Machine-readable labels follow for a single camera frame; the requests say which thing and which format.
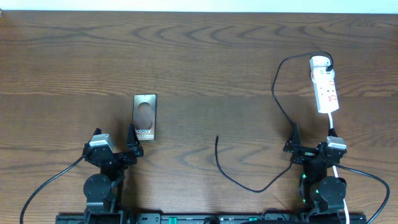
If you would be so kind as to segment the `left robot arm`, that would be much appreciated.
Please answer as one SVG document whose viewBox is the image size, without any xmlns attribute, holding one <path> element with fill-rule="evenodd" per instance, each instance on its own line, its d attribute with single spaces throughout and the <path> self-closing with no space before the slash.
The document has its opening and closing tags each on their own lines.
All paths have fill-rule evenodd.
<svg viewBox="0 0 398 224">
<path fill-rule="evenodd" d="M 122 208 L 121 200 L 125 170 L 144 155 L 133 124 L 129 125 L 126 152 L 114 152 L 108 134 L 97 128 L 83 148 L 86 162 L 100 168 L 100 173 L 90 176 L 83 187 L 86 197 L 84 223 L 134 223 L 134 215 Z"/>
</svg>

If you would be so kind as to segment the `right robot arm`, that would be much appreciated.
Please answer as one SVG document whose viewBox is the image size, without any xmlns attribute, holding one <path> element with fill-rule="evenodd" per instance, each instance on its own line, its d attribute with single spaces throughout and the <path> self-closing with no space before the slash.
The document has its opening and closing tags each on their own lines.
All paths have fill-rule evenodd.
<svg viewBox="0 0 398 224">
<path fill-rule="evenodd" d="M 309 222 L 312 216 L 332 214 L 344 209 L 347 183 L 341 177 L 328 175 L 327 170 L 340 163 L 347 153 L 347 145 L 330 129 L 326 140 L 317 147 L 301 144 L 299 128 L 292 125 L 292 132 L 283 151 L 292 154 L 290 162 L 303 166 L 299 179 L 299 194 L 305 205 L 298 219 Z"/>
</svg>

